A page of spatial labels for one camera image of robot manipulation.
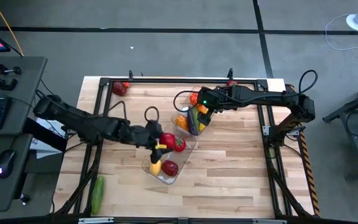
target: concrete floor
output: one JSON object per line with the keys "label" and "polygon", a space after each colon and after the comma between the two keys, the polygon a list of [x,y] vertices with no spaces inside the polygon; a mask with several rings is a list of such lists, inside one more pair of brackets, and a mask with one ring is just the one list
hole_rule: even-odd
{"label": "concrete floor", "polygon": [[[0,7],[12,26],[257,29],[252,0],[5,0]],[[357,12],[358,0],[260,0],[259,7],[265,29],[324,30],[332,18]],[[348,30],[340,19],[329,29]],[[0,36],[14,45],[8,32]],[[258,34],[16,32],[16,36],[25,55],[49,59],[45,83],[73,105],[86,75],[127,75],[131,69],[145,75],[221,77],[232,67],[236,77],[266,77]],[[358,221],[358,182],[344,180],[358,169],[357,157],[340,120],[331,124],[321,120],[355,97],[358,49],[332,50],[322,35],[266,35],[266,41],[275,78],[297,86],[304,71],[318,71],[319,80],[307,93],[314,99],[317,117],[306,125],[305,134],[320,211],[324,218]],[[358,35],[330,36],[329,41],[352,47],[358,45]],[[307,78],[304,86],[310,82]],[[32,180],[27,185],[39,196],[37,206],[14,203],[4,217],[49,212],[56,177],[44,174]]]}

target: computer mouse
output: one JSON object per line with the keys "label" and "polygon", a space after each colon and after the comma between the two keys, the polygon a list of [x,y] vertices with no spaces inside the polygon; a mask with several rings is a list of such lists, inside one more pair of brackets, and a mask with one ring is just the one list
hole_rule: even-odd
{"label": "computer mouse", "polygon": [[13,162],[16,152],[7,149],[0,153],[0,178],[9,177],[13,170]]}

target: black desk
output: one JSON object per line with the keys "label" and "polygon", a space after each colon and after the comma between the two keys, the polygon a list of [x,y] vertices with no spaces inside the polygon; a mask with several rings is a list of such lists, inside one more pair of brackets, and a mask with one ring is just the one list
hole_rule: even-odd
{"label": "black desk", "polygon": [[[21,75],[14,73],[10,73],[8,76],[0,75],[1,78],[7,79],[8,82],[12,78],[18,80],[14,90],[0,90],[0,95],[11,96],[31,105],[47,59],[45,57],[0,57],[0,63],[7,68],[19,66],[22,70]],[[29,105],[12,99],[12,105],[8,111],[4,127],[0,130],[0,153],[3,150],[9,149],[15,137],[20,135],[12,146],[12,149],[16,151],[13,172],[8,178],[0,179],[0,212],[8,210],[12,199],[17,198],[18,194],[20,195],[21,193],[25,179],[23,170],[32,137],[38,138],[39,136],[52,135],[55,138],[59,138],[57,139],[58,141],[64,141],[63,138],[54,135],[48,129],[37,126],[38,124],[35,121],[28,118],[29,111]]]}

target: desk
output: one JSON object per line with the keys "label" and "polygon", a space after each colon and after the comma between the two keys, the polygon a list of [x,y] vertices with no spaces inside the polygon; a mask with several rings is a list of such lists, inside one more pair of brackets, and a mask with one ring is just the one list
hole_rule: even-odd
{"label": "desk", "polygon": [[[18,80],[15,89],[12,91],[0,90],[0,95],[14,97],[31,105],[33,103],[35,90],[38,88],[44,72],[47,59],[45,57],[0,57],[0,63],[7,68],[19,66],[22,70],[21,75],[14,73],[10,73],[7,76],[0,75],[0,78],[7,79],[7,82],[10,82],[12,78]],[[16,136],[21,134],[17,137],[12,146],[12,149],[16,151],[13,172],[8,178],[0,179],[0,212],[8,210],[11,206],[12,199],[20,196],[22,184],[24,184],[25,180],[23,170],[33,137],[30,133],[35,126],[35,121],[27,118],[30,106],[25,103],[12,99],[11,108],[8,111],[4,127],[0,129],[0,153],[9,149]],[[40,131],[40,133],[42,133],[42,131],[46,133],[47,129],[38,129],[38,131]],[[56,135],[49,131],[45,135],[53,135],[56,137]]]}
{"label": "desk", "polygon": [[[79,109],[93,112],[99,79],[100,77],[84,78],[77,104]],[[271,91],[285,89],[282,79],[270,79],[267,83]],[[194,86],[201,85],[216,86],[202,83],[131,83],[127,96],[114,95],[110,105],[124,100],[128,119],[131,124],[139,125],[146,124],[145,109],[156,106],[160,111],[159,123],[164,127],[172,123],[171,116],[175,112],[173,97],[179,91],[191,90]],[[273,108],[273,113],[278,123],[287,116],[289,110]],[[110,111],[109,116],[123,117],[122,106]],[[165,185],[141,168],[142,161],[148,157],[150,151],[104,141],[99,175],[105,176],[106,180],[99,215],[272,218],[272,199],[257,107],[251,105],[239,108],[238,111],[214,115],[211,124],[197,137],[197,142],[176,182]],[[77,143],[78,138],[72,138],[67,146]],[[297,142],[286,139],[286,144],[298,149]],[[65,154],[54,196],[56,210],[78,185],[85,147],[81,145]],[[281,153],[288,188],[308,212],[314,213],[302,159],[285,147],[281,148]],[[83,196],[81,211],[86,203],[87,191],[86,189]],[[277,194],[282,204],[281,191],[278,190]]]}

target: wooden table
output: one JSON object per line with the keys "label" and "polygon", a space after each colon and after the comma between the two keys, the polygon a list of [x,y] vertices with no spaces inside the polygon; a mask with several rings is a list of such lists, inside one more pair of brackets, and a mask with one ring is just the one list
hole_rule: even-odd
{"label": "wooden table", "polygon": [[[100,77],[84,78],[77,104],[79,109],[93,112],[99,79]],[[267,81],[270,91],[285,89],[282,79]],[[124,100],[131,124],[140,125],[146,124],[145,109],[156,106],[160,111],[159,122],[164,127],[172,123],[171,116],[175,112],[173,97],[179,91],[202,85],[204,84],[133,83],[127,96],[114,95],[110,105]],[[204,86],[214,88],[216,85]],[[183,101],[185,96],[179,97],[178,101]],[[276,123],[279,123],[289,114],[289,110],[273,107],[273,113]],[[109,116],[123,117],[122,105],[110,111]],[[73,137],[68,147],[77,143],[78,138]],[[286,139],[285,143],[299,150],[297,142]],[[85,147],[83,144],[65,154],[54,196],[57,210],[78,185]],[[301,158],[287,147],[282,147],[281,153],[288,188],[304,209],[314,214]],[[104,141],[99,175],[105,176],[106,181],[100,216],[274,217],[255,105],[216,114],[204,133],[197,137],[196,147],[172,185],[165,185],[142,170],[142,161],[149,154],[149,150]],[[84,193],[83,207],[87,191],[88,189]],[[284,211],[282,193],[278,190],[277,194],[280,208]]]}

